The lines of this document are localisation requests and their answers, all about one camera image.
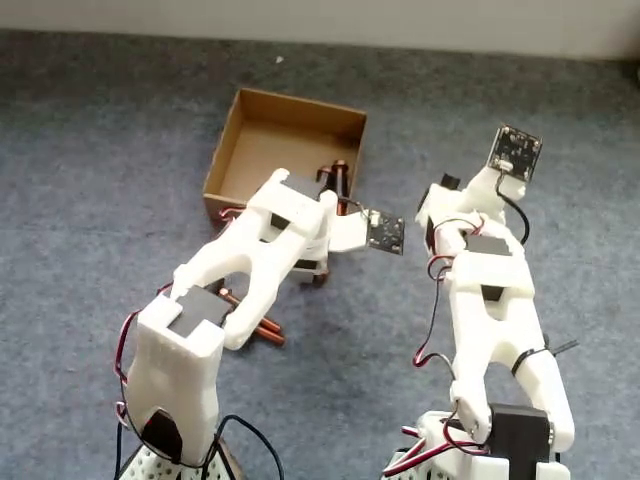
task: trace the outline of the cardboard box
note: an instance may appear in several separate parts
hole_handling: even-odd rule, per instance
[[[353,192],[365,112],[259,90],[241,89],[213,155],[203,196],[212,220],[244,206],[277,168],[315,178],[323,165],[349,165]]]

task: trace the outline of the copper cylinder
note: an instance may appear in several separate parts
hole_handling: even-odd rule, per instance
[[[281,347],[282,345],[284,345],[285,339],[282,335],[272,332],[271,330],[268,330],[264,327],[261,327],[261,326],[256,327],[254,333],[264,338],[265,340],[270,341],[274,345],[277,345],[278,347]]]
[[[220,290],[218,290],[218,295],[220,295],[222,298],[224,298],[227,302],[229,302],[234,307],[237,307],[238,305],[240,305],[240,299],[238,297],[233,296],[231,293],[231,290],[229,290],[226,287],[222,287]],[[262,317],[262,319],[260,320],[260,325],[265,329],[270,330],[274,333],[280,333],[280,330],[282,330],[282,327],[280,327],[279,324],[271,320],[266,315]]]
[[[337,214],[344,216],[349,210],[349,202],[344,200],[349,197],[349,165],[344,160],[336,160],[331,166],[335,176],[335,192],[338,195]]]

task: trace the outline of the white 3d printed robot arm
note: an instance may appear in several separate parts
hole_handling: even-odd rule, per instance
[[[416,220],[426,231],[428,250],[450,262],[444,277],[456,345],[450,395],[467,440],[495,442],[501,434],[496,431],[501,428],[496,418],[507,413],[488,404],[484,385],[489,363],[497,362],[512,369],[533,407],[546,415],[549,435],[542,441],[548,441],[550,451],[563,452],[573,443],[573,418],[558,365],[540,329],[524,249],[505,225],[501,196],[517,200],[524,195],[540,146],[538,139],[503,127],[487,166],[467,188],[458,191],[459,181],[445,175],[441,185],[430,186]],[[441,432],[442,424],[434,428]],[[434,461],[446,464],[447,458],[458,453]],[[469,457],[467,462],[481,465],[494,460]],[[538,463],[538,480],[569,478],[563,465],[544,463]],[[454,478],[509,478],[469,475]]]
[[[216,240],[176,269],[170,297],[158,295],[139,314],[125,397],[148,447],[186,465],[203,462],[218,420],[223,345],[247,341],[290,271],[326,272],[330,250],[373,245],[401,253],[402,222],[364,209],[337,217],[337,202],[322,185],[276,170]],[[204,287],[234,272],[248,273],[250,283],[232,309]]]

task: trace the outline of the circuit board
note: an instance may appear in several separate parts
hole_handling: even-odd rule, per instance
[[[404,249],[404,219],[371,210],[367,227],[367,245],[384,252],[402,255]]]
[[[496,133],[487,166],[528,183],[541,149],[542,139],[503,125]]]

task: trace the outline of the floor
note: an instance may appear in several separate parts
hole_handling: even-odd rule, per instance
[[[276,62],[282,56],[284,61]],[[573,478],[640,462],[640,91],[612,63],[253,42],[0,33],[0,470],[113,475],[124,316],[211,235],[200,189],[234,92],[250,86],[369,113],[356,198],[411,219],[444,171],[468,180],[495,129],[544,137],[522,202],[537,307],[559,357]],[[517,217],[510,217],[519,229]],[[400,426],[448,407],[441,366],[411,355],[433,300],[417,225],[405,255],[336,258],[319,290],[282,287],[282,350],[227,352],[218,392],[276,446],[289,479],[376,479]],[[452,355],[446,302],[433,345]],[[521,393],[505,368],[491,400]],[[125,452],[135,446],[125,438]],[[273,478],[248,434],[249,478]]]

